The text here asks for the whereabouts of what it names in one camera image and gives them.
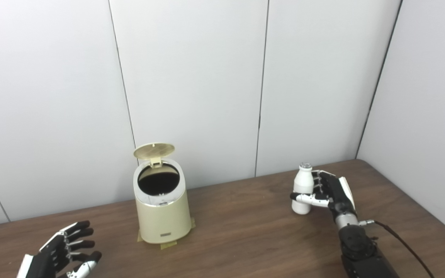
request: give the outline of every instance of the wooden table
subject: wooden table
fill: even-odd
[[[360,219],[390,225],[445,278],[445,226],[362,160],[316,167],[348,178]],[[189,190],[196,228],[178,245],[137,242],[134,201],[0,224],[0,278],[14,278],[24,253],[34,254],[58,229],[90,220],[103,253],[91,278],[345,278],[331,213],[300,216],[289,193],[297,171]],[[366,227],[402,278],[428,277],[381,227]]]

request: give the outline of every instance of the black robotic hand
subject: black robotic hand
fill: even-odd
[[[59,278],[86,277],[102,256],[98,251],[91,255],[74,252],[81,248],[94,247],[94,241],[78,241],[79,238],[94,233],[89,226],[89,221],[81,221],[59,230],[40,248],[39,253],[25,255],[17,278],[56,278],[57,273],[73,261],[82,263]]]

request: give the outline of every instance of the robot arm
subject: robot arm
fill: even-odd
[[[77,241],[93,234],[94,230],[89,226],[90,222],[82,221],[59,230],[39,249],[39,253],[23,257],[17,278],[56,278],[56,274],[72,261],[80,261],[82,264],[59,278],[87,276],[102,256],[98,251],[91,255],[74,252],[80,248],[94,247],[94,241]]]
[[[312,206],[328,207],[339,230],[341,260],[350,278],[399,278],[377,246],[358,222],[355,203],[346,178],[325,171],[312,171],[314,191],[291,193],[291,199]]]

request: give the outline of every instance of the plastic bottle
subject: plastic bottle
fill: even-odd
[[[312,194],[314,192],[314,177],[312,176],[312,165],[310,163],[300,164],[298,174],[295,177],[293,192]],[[307,214],[311,209],[311,205],[299,203],[295,200],[291,201],[291,208],[298,214]]]

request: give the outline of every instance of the open lid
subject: open lid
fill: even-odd
[[[168,143],[149,143],[142,145],[133,152],[133,155],[142,160],[150,160],[150,167],[162,166],[161,157],[170,155],[175,151],[175,146]]]

